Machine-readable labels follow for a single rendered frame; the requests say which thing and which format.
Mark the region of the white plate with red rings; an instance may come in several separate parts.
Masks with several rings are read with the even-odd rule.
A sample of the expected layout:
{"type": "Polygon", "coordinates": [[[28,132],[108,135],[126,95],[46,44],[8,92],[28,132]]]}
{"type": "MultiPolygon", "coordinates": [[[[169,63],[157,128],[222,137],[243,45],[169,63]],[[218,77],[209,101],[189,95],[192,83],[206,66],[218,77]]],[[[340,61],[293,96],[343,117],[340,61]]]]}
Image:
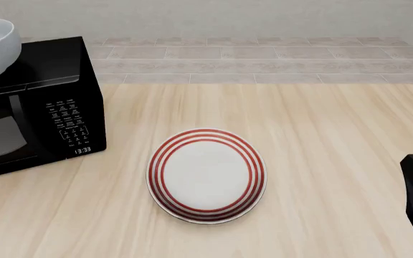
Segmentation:
{"type": "Polygon", "coordinates": [[[167,214],[195,224],[244,216],[264,195],[264,159],[246,139],[218,128],[190,128],[151,155],[146,184],[167,214]]]}

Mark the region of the black microwave oven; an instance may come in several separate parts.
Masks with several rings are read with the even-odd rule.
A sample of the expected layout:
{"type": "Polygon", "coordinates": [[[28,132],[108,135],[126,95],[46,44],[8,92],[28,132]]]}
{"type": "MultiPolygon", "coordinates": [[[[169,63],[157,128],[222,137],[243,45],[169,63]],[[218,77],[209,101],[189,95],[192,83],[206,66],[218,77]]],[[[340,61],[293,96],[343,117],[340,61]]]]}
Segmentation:
{"type": "Polygon", "coordinates": [[[0,75],[0,175],[106,148],[103,95],[83,38],[24,43],[0,75]]]}

